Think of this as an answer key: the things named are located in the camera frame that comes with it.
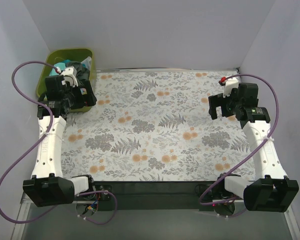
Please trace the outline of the teal t shirt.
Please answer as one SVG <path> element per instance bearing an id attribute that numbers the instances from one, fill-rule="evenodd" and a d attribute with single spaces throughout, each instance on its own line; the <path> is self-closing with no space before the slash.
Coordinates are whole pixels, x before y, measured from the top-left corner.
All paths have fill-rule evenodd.
<path id="1" fill-rule="evenodd" d="M 57 71 L 53 68 L 49 74 L 49 76 L 57 76 L 59 75 L 62 71 L 64 71 L 67 67 L 67 64 L 70 62 L 69 59 L 63 60 L 62 62 L 58 62 L 54 64 L 54 67 L 57 68 Z"/>

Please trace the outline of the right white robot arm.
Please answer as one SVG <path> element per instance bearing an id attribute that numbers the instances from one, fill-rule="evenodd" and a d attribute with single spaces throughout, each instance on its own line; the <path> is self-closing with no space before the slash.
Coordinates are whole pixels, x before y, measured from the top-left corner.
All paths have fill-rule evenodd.
<path id="1" fill-rule="evenodd" d="M 236 195 L 243 199 L 249 211 L 285 212 L 296 194 L 299 185 L 289 179 L 283 169 L 273 140 L 270 116 L 266 108 L 258 106 L 258 85 L 239 83 L 234 79 L 221 83 L 223 93 L 209 97 L 209 114 L 217 118 L 217 108 L 223 117 L 235 116 L 247 138 L 255 169 L 255 181 L 230 174 L 216 186 L 217 195 L 227 199 Z"/>

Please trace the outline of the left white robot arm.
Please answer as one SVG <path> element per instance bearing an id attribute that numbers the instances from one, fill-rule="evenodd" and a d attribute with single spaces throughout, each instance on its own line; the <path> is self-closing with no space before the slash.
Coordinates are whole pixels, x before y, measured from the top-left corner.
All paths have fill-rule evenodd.
<path id="1" fill-rule="evenodd" d="M 74 81 L 68 75 L 48 76 L 46 90 L 38 98 L 39 136 L 37 157 L 31 178 L 23 181 L 23 191 L 37 207 L 70 204 L 75 196 L 85 200 L 96 196 L 89 174 L 66 179 L 61 166 L 63 133 L 71 110 L 93 107 L 97 98 L 89 79 Z"/>

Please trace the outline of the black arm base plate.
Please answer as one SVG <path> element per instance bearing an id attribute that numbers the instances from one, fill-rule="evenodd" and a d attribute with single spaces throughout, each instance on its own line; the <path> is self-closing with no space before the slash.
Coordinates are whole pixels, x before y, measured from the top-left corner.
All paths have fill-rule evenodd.
<path id="1" fill-rule="evenodd" d="M 185 210 L 213 211 L 212 205 L 202 206 L 199 197 L 212 181 L 95 181 L 94 191 L 109 191 L 117 199 L 118 210 Z M 216 187 L 201 200 L 210 203 L 234 197 L 233 193 Z M 114 210 L 114 199 L 99 193 L 99 211 Z"/>

